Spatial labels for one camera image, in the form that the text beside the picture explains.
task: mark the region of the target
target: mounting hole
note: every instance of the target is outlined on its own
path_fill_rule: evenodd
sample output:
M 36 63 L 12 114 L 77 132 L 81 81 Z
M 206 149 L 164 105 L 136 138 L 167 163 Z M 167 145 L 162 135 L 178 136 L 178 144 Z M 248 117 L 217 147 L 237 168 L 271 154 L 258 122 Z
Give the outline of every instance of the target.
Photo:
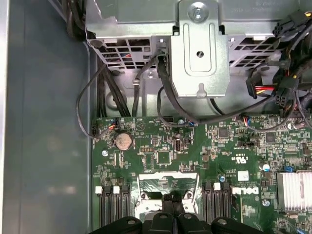
M 204 52 L 202 52 L 201 50 L 197 51 L 196 55 L 197 55 L 197 57 L 202 58 L 202 57 L 204 57 Z
M 128 221 L 128 224 L 129 224 L 129 225 L 133 225 L 133 224 L 135 224 L 135 223 L 136 223 L 136 222 L 135 222 L 134 220 L 129 220 L 129 221 Z
M 260 71 L 261 72 L 265 72 L 265 71 L 268 71 L 269 69 L 270 69 L 269 67 L 261 67 Z

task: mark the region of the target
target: red wire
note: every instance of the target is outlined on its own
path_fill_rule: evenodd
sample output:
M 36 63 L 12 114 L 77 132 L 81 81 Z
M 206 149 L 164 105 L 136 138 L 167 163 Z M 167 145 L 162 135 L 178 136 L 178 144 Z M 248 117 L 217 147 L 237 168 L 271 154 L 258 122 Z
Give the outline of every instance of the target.
M 256 90 L 274 90 L 275 87 L 273 87 L 273 86 L 256 86 L 255 89 Z

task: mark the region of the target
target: gray side panel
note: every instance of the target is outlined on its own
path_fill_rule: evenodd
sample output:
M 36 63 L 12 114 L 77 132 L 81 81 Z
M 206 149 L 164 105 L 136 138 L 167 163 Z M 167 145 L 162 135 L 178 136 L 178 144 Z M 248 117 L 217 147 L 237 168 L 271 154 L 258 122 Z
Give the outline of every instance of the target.
M 87 233 L 90 145 L 75 116 L 86 47 L 48 1 L 11 0 L 8 63 L 2 233 Z

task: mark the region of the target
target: capacitor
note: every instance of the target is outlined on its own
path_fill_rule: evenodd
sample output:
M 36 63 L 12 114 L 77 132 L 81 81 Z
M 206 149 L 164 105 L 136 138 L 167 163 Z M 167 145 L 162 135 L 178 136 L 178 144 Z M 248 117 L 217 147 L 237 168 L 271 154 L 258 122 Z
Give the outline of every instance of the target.
M 293 172 L 293 167 L 292 166 L 286 166 L 285 172 Z
M 265 171 L 265 172 L 269 172 L 270 171 L 270 165 L 267 163 L 260 163 L 259 169 L 262 171 Z
M 120 150 L 129 150 L 132 144 L 133 140 L 129 133 L 120 133 L 115 138 L 115 145 Z
M 295 123 L 293 125 L 293 128 L 295 128 L 295 129 L 305 128 L 305 127 L 306 127 L 306 123 L 305 122 Z
M 225 180 L 226 180 L 225 176 L 222 174 L 218 174 L 218 179 L 220 182 L 225 182 Z

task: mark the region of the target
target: metal bracket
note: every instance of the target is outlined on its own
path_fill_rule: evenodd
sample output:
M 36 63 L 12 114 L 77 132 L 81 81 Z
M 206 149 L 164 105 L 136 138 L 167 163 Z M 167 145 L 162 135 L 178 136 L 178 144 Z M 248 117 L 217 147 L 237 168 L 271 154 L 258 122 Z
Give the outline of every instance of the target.
M 230 81 L 228 39 L 219 33 L 218 3 L 184 0 L 178 9 L 180 35 L 171 36 L 170 52 L 178 96 L 196 97 L 199 84 L 209 96 L 225 95 Z

